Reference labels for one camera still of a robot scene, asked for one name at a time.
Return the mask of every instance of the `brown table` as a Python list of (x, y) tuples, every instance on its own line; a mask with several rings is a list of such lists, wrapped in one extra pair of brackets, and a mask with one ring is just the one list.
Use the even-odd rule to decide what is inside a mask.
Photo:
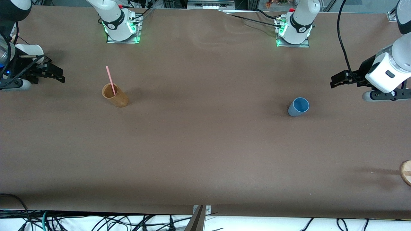
[[(320, 13), (295, 49), (216, 10), (155, 10), (141, 43), (121, 45), (93, 8), (34, 7), (21, 37), (66, 83), (0, 93), (1, 191), (30, 209), (409, 218), (410, 102), (330, 89), (346, 69), (336, 18)], [(343, 14), (341, 32), (353, 69), (400, 36), (384, 14)], [(106, 65), (129, 106), (102, 97)], [(289, 117), (299, 96), (310, 110)]]

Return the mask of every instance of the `pink straw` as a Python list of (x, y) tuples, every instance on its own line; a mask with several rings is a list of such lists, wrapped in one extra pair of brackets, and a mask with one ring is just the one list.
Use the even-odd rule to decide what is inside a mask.
[(110, 74), (110, 70), (109, 70), (109, 67), (108, 67), (108, 66), (106, 66), (106, 70), (107, 70), (107, 74), (109, 75), (109, 79), (110, 79), (110, 83), (111, 83), (111, 88), (113, 89), (113, 93), (114, 93), (114, 96), (115, 96), (114, 84), (113, 84), (113, 80), (111, 79), (111, 74)]

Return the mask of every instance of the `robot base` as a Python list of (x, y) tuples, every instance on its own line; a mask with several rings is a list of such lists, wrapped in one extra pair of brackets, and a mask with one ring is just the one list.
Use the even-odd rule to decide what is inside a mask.
[(141, 29), (143, 27), (143, 18), (144, 16), (140, 16), (139, 18), (135, 19), (135, 25), (131, 25), (131, 27), (136, 27), (136, 33), (131, 35), (130, 38), (123, 40), (123, 41), (116, 41), (113, 40), (106, 32), (107, 34), (107, 43), (117, 43), (117, 44), (137, 44), (140, 43), (140, 37), (141, 37)]
[(309, 48), (308, 38), (306, 38), (304, 42), (300, 44), (290, 44), (278, 35), (280, 31), (283, 30), (285, 27), (285, 21), (283, 19), (284, 17), (277, 17), (276, 19), (274, 19), (274, 24), (281, 26), (281, 27), (275, 27), (275, 36), (277, 37), (277, 46)]

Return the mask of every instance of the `wooden cup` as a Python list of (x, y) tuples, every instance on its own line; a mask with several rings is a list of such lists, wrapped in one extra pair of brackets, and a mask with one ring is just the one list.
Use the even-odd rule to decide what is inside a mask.
[(115, 95), (111, 88), (111, 84), (106, 84), (102, 90), (104, 98), (108, 99), (116, 107), (127, 106), (129, 101), (127, 95), (116, 84), (114, 84), (114, 90), (116, 93)]

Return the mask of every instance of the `wooden disc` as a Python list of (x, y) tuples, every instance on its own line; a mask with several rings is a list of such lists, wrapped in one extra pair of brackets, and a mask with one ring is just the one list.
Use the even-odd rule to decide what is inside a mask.
[(401, 178), (411, 186), (411, 160), (403, 162), (399, 170), (401, 171)]

